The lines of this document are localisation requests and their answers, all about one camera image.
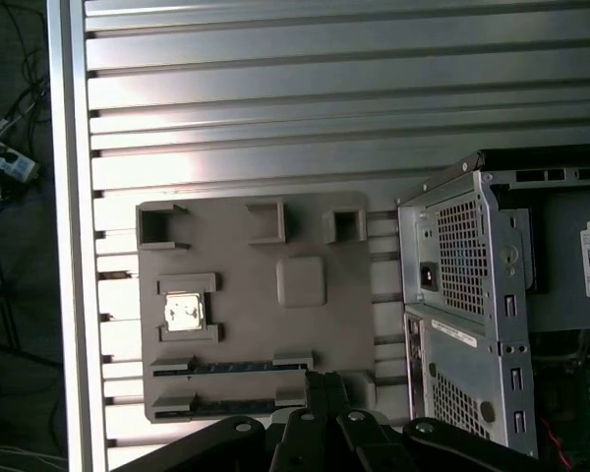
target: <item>dark floor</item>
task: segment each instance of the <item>dark floor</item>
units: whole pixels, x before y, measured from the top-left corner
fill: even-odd
[[[14,5],[42,12],[40,0],[20,0]],[[38,72],[47,71],[47,54],[39,17],[13,9],[28,52],[36,54]],[[27,87],[22,74],[23,48],[12,20],[0,1],[0,118]],[[42,114],[40,121],[47,116]],[[26,120],[3,141],[26,155],[31,154],[26,138]],[[35,159],[50,170],[52,143],[49,123],[35,126],[32,151]],[[10,300],[23,349],[60,361],[61,322],[56,255],[54,189],[43,179],[24,201],[0,214],[0,258],[9,281]],[[0,317],[0,342],[6,343]],[[52,455],[65,455],[65,402],[63,373],[0,353],[0,444],[15,445]],[[30,457],[0,452],[0,465],[24,471],[53,470]]]

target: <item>power socket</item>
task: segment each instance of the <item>power socket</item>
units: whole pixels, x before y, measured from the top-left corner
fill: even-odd
[[[39,164],[29,159],[20,152],[17,152],[3,143],[0,143],[0,154],[9,153],[14,158],[11,162],[0,157],[0,170],[14,179],[27,184],[37,178],[39,174]]]

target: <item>power supply unit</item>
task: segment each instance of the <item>power supply unit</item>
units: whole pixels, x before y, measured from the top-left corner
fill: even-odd
[[[537,456],[530,333],[590,329],[590,146],[480,150],[398,214],[412,417]]]

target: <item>ventilation grille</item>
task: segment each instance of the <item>ventilation grille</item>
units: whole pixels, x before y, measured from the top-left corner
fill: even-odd
[[[484,314],[483,279],[488,276],[485,244],[474,201],[442,209],[438,215],[445,303],[458,310]]]
[[[435,418],[486,440],[490,438],[490,433],[483,428],[479,420],[476,400],[439,373],[435,381],[433,398]]]

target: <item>silver metal sheet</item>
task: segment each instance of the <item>silver metal sheet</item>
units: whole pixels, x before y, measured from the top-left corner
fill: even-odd
[[[532,126],[542,121],[572,122],[590,120],[590,104],[562,106],[525,106],[501,110],[448,111],[440,113],[408,113],[369,118],[335,118],[332,120],[302,120],[298,123],[259,123],[250,125],[165,130],[149,133],[116,133],[95,135],[92,149],[139,148],[201,143],[235,142],[241,140],[281,140],[306,137],[306,140],[335,141],[336,135],[349,133],[354,138],[376,133],[389,135],[419,135],[444,133],[446,129],[463,132],[473,128],[488,128],[503,123],[523,122]]]
[[[540,107],[547,110],[565,104],[585,108],[590,104],[590,87],[551,87],[533,90],[473,90],[471,94],[406,95],[401,98],[354,98],[319,102],[311,99],[295,103],[226,102],[198,107],[165,106],[147,109],[101,110],[89,120],[90,131],[97,134],[148,130],[200,128],[251,123],[313,120],[349,116],[404,114],[418,116],[454,111]]]
[[[551,8],[559,5],[559,0],[539,0],[533,2],[535,9]],[[307,2],[297,1],[264,2],[239,1],[196,2],[167,0],[156,2],[143,0],[87,1],[89,18],[87,30],[125,30],[137,28],[172,27],[187,25],[213,25],[228,22],[249,22],[286,19],[310,19],[318,17],[349,18],[357,15],[395,14],[417,17],[453,16],[456,10],[466,15],[481,13],[506,13],[511,9],[533,11],[528,0],[433,0],[428,4],[412,0],[407,2],[340,1]]]
[[[100,77],[88,81],[88,99],[90,109],[105,109],[585,80],[590,80],[590,48]]]
[[[107,464],[109,470],[117,469],[132,460],[136,460],[143,455],[149,454],[158,450],[164,444],[153,444],[153,445],[134,445],[127,447],[112,447],[107,450]]]
[[[330,25],[297,25],[264,29],[181,31],[87,41],[90,70],[138,68],[227,61],[271,60],[292,57],[311,60],[322,55],[421,55],[425,49],[440,53],[507,50],[528,43],[542,45],[590,40],[590,11],[536,12],[482,18],[493,33],[485,38],[476,29],[476,17],[422,18]],[[510,30],[520,34],[511,36]],[[414,38],[430,34],[419,44]]]
[[[127,239],[124,238],[129,237],[127,230],[132,230],[131,234],[135,235],[136,206],[144,202],[189,198],[209,199],[216,197],[358,191],[365,193],[369,197],[370,211],[385,211],[393,208],[393,197],[397,195],[396,192],[418,184],[424,179],[422,175],[425,175],[424,172],[416,172],[417,175],[415,175],[415,173],[409,170],[401,171],[398,175],[393,175],[395,172],[390,174],[391,176],[386,175],[370,180],[363,180],[364,176],[361,175],[342,176],[342,181],[330,179],[328,182],[328,177],[322,176],[316,179],[289,178],[286,181],[269,180],[230,183],[224,188],[222,185],[217,184],[207,186],[199,184],[196,186],[180,185],[155,189],[139,189],[130,192],[105,192],[104,198],[94,201],[95,229],[96,231],[106,231],[106,234],[109,234],[109,231],[114,231],[111,236],[123,237],[123,241],[125,241],[124,250],[113,246],[111,248],[116,251],[112,254],[117,254],[117,252],[133,252],[133,246],[129,245]],[[368,222],[368,234],[373,236],[377,234],[391,235],[397,232],[395,226],[393,220],[370,221]]]
[[[578,5],[50,0],[71,470],[207,424],[147,422],[135,280],[97,280],[138,276],[136,205],[358,190],[383,211],[476,148],[590,143],[590,8]],[[371,252],[395,250],[394,221],[368,232]],[[374,305],[376,333],[392,342],[397,262],[374,266],[378,301],[391,300]],[[402,344],[377,349],[395,379]],[[408,418],[406,385],[377,397]]]

